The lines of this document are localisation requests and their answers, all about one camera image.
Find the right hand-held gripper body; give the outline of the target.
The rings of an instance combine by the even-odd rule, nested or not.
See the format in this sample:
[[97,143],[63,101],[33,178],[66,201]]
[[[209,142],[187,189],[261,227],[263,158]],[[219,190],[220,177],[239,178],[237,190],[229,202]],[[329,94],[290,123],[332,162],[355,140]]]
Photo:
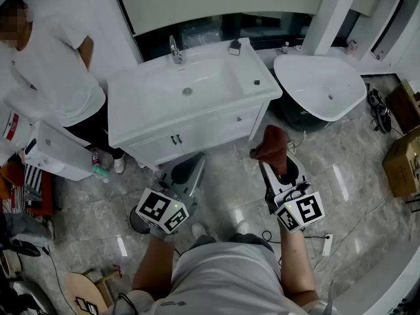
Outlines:
[[270,214],[274,214],[288,232],[296,232],[325,217],[319,192],[309,181],[277,195],[267,194]]

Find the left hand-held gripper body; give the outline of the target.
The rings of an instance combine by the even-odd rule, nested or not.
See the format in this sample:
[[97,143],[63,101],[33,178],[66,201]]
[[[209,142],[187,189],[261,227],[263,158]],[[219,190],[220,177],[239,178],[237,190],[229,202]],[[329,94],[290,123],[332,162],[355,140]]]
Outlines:
[[151,226],[173,234],[198,207],[197,188],[192,196],[185,195],[181,185],[169,185],[165,176],[165,173],[155,176],[135,207],[135,230],[141,234],[150,233]]

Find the person's left hand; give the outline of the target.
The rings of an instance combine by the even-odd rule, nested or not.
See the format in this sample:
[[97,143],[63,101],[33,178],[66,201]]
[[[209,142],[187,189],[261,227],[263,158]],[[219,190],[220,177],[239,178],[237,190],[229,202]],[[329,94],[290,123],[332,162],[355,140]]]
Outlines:
[[163,242],[173,242],[175,235],[174,234],[167,234],[166,232],[156,228],[154,226],[150,227],[150,233],[157,239]]

